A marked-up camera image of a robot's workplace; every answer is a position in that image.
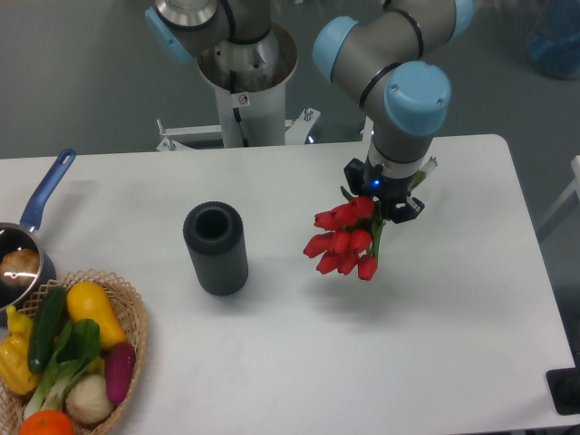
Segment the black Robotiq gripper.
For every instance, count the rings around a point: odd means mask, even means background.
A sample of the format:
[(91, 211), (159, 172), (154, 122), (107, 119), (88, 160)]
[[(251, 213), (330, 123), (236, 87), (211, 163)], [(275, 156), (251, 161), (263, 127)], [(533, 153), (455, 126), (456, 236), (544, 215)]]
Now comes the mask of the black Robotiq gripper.
[(409, 196), (413, 176), (403, 179), (375, 176), (364, 181), (364, 163), (359, 159), (352, 159), (343, 172), (350, 192), (378, 201), (388, 209), (388, 219), (394, 224), (414, 220), (425, 209), (423, 202)]

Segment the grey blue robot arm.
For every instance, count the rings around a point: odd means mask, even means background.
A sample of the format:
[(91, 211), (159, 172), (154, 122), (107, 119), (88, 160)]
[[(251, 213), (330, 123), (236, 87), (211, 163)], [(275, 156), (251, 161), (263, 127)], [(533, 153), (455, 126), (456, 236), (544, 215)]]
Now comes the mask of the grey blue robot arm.
[[(423, 56), (464, 32), (473, 15), (470, 1), (387, 1), (371, 23), (337, 17), (315, 38), (317, 69), (372, 121), (366, 159), (344, 170), (350, 191), (377, 198), (386, 220), (406, 222), (424, 208), (411, 185), (445, 121), (451, 88)], [(267, 1), (157, 1), (145, 19), (169, 57), (195, 61), (212, 85), (226, 147), (284, 143), (297, 48)]]

